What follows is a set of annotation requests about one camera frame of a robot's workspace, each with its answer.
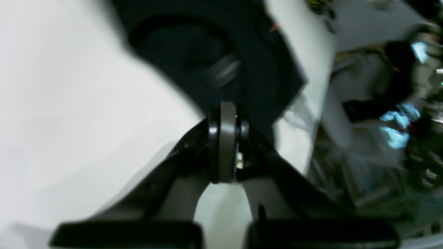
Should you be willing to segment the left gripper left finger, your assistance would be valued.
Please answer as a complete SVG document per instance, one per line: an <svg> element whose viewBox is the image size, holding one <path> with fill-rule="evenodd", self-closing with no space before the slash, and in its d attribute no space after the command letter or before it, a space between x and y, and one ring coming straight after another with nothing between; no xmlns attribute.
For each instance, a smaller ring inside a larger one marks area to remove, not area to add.
<svg viewBox="0 0 443 249"><path fill-rule="evenodd" d="M207 186L230 183L236 165L237 107L223 101L122 200L93 219L191 221Z"/></svg>

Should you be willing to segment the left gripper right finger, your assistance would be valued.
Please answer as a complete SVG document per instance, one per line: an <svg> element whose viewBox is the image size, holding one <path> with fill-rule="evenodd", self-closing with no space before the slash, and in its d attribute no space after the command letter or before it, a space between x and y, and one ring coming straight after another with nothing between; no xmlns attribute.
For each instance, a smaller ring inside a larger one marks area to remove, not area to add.
<svg viewBox="0 0 443 249"><path fill-rule="evenodd" d="M238 123L245 165L237 171L237 179L245 190L253 221L346 218L346 211L282 158L247 118Z"/></svg>

